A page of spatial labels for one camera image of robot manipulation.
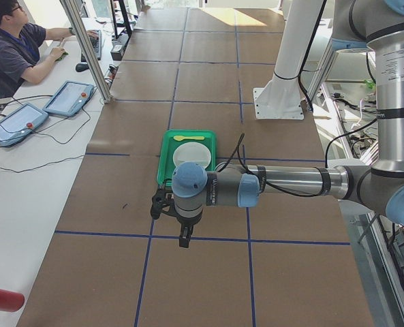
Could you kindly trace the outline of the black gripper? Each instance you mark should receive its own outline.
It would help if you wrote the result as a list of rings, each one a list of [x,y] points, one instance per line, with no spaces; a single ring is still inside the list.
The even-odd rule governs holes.
[[[180,221],[181,231],[179,236],[179,246],[188,248],[196,222],[193,219]]]

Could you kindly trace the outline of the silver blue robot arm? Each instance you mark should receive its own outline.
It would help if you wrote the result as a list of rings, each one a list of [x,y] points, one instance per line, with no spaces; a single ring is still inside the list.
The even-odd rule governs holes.
[[[404,1],[338,1],[332,36],[375,53],[378,158],[372,166],[238,166],[207,172],[193,162],[173,172],[170,211],[188,247],[206,206],[252,207],[261,193],[332,196],[357,202],[404,226]]]

